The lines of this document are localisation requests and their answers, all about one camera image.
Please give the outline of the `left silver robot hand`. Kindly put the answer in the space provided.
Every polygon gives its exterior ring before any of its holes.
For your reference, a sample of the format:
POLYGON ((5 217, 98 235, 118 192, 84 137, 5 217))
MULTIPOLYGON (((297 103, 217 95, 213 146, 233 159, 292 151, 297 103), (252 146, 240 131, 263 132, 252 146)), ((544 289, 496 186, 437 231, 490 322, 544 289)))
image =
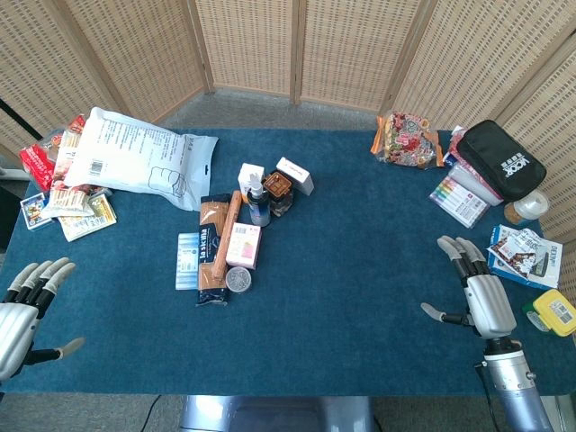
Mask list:
POLYGON ((69 258, 28 264, 9 285, 1 301, 1 382, 6 383, 23 367, 61 360, 86 342, 77 337, 64 346, 33 348, 39 325, 60 286, 76 265, 69 258))

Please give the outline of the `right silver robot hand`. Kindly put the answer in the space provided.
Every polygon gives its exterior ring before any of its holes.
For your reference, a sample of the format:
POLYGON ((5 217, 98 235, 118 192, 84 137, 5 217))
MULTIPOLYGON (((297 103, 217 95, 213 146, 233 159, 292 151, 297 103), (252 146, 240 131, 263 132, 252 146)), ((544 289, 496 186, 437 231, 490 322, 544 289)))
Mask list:
POLYGON ((490 272, 483 253, 470 240, 460 237, 443 236, 437 244, 458 273, 467 312, 451 314, 425 302, 420 304, 421 309, 433 320, 473 329, 487 343, 486 356, 520 351, 522 344, 510 337, 517 322, 509 298, 500 279, 490 272))

